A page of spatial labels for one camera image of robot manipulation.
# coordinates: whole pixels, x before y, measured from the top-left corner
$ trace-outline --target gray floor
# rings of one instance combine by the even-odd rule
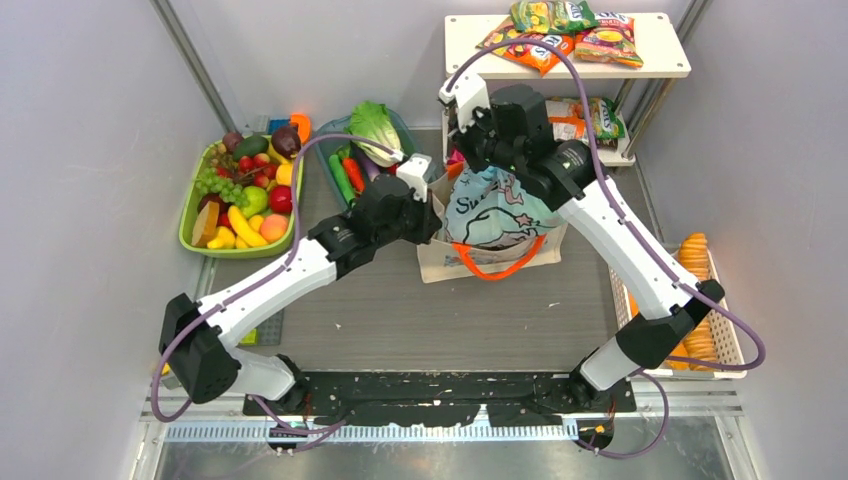
[[[439,131],[416,136],[425,153],[441,156]],[[304,229],[339,211],[317,161],[305,166]],[[650,225],[635,170],[615,180]],[[567,370],[614,333],[615,312],[606,263],[576,230],[567,232],[562,257],[501,282],[424,285],[415,247],[398,242],[289,306],[282,345],[253,350],[285,353],[304,369]],[[212,291],[268,261],[221,261]]]

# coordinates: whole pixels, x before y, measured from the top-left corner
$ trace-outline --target white wall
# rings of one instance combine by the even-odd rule
[[[797,9],[714,2],[639,155],[665,236],[707,233],[731,308],[769,347],[738,384],[765,478],[848,469],[848,59],[833,41],[848,8],[814,3],[806,30]]]
[[[126,478],[220,126],[148,2],[3,2],[0,45],[0,478]]]
[[[512,0],[172,0],[236,122],[301,111],[316,128],[363,100],[438,127],[444,18],[507,14]],[[596,11],[666,12],[684,0],[593,0]],[[561,83],[562,88],[570,83]],[[592,82],[614,95],[619,82]]]

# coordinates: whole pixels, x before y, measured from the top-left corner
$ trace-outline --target white basket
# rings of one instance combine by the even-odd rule
[[[710,259],[710,278],[718,280],[718,274],[713,263],[712,253],[709,253]],[[621,281],[618,275],[610,269],[610,282],[612,283],[612,295],[615,300],[615,319],[618,323],[618,328],[623,327],[630,321],[630,300],[627,295],[627,287]],[[727,309],[727,303],[722,299],[719,304]],[[730,320],[724,318],[716,311],[710,311],[705,322],[710,324],[710,334],[715,343],[718,362],[724,365],[742,365],[745,361],[742,358],[742,349],[739,348],[739,339],[736,337],[736,330]],[[700,372],[694,370],[674,370],[672,368],[658,368],[656,370],[645,370],[645,372],[658,377],[678,377],[687,379],[703,379],[713,380],[722,378],[744,378],[748,374],[747,371],[742,372]]]

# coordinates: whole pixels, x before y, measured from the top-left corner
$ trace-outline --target peach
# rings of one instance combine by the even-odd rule
[[[262,238],[268,243],[274,243],[283,238],[288,228],[289,219],[275,213],[265,217],[265,220],[259,227],[259,235],[262,235]]]

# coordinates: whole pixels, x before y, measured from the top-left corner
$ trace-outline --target lettuce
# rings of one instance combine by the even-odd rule
[[[383,104],[365,101],[357,105],[350,115],[350,126],[347,131],[351,135],[358,135],[374,140],[392,150],[402,150],[400,137],[398,137],[397,131],[392,126],[388,109]],[[356,144],[377,165],[381,167],[392,166],[392,160],[389,158],[388,153],[366,143],[356,142]]]

